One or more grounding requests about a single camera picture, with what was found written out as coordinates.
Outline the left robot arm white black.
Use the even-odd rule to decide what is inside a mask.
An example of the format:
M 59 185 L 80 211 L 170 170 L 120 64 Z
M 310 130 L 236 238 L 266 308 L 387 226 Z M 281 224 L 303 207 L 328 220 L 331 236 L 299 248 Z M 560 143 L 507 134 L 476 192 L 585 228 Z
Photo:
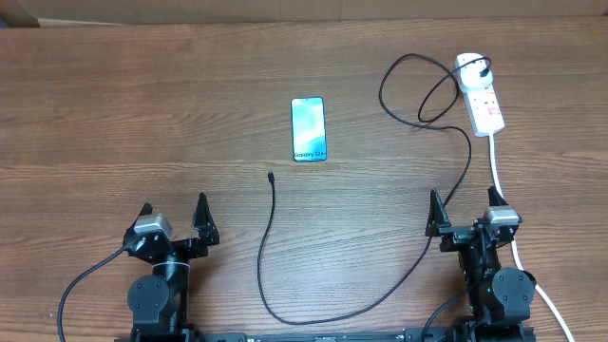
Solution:
M 207 198 L 199 194 L 192 219 L 196 237 L 171 238 L 172 226 L 151 204 L 123 236 L 123 247 L 131 257 L 152 266 L 152 273 L 137 279 L 127 294 L 133 314 L 131 341 L 202 341 L 195 323 L 189 321 L 190 261 L 207 257 L 208 248 L 219 244 L 219 232 Z

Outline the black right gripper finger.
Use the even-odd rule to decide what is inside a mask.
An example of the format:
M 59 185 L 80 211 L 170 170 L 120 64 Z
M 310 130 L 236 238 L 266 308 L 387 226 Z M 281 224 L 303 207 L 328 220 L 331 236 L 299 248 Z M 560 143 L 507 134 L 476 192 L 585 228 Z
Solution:
M 436 189 L 429 195 L 429 211 L 427 217 L 426 237 L 440 237 L 451 231 L 451 223 L 445 206 Z
M 503 196 L 499 193 L 495 186 L 490 186 L 487 189 L 488 201 L 490 206 L 506 206 L 507 202 Z

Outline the Galaxy smartphone blue screen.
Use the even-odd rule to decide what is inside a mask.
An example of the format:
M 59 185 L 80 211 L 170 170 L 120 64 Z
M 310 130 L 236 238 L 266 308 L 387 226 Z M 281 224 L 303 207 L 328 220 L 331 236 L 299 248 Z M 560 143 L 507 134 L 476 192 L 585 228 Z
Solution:
M 296 162 L 321 162 L 328 157 L 324 101 L 321 97 L 291 100 L 293 152 Z

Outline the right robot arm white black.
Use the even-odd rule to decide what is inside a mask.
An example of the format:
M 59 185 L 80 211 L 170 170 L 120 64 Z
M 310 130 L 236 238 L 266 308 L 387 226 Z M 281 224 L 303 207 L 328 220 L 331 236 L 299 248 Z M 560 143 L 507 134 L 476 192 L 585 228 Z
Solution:
M 514 241 L 523 222 L 498 190 L 487 189 L 489 206 L 469 226 L 450 223 L 436 190 L 430 191 L 426 236 L 439 238 L 442 252 L 456 252 L 465 289 L 438 308 L 421 332 L 423 341 L 534 341 L 523 322 L 530 318 L 536 278 L 529 272 L 501 265 L 497 250 Z M 434 331 L 436 317 L 463 297 L 469 300 L 469 316 Z

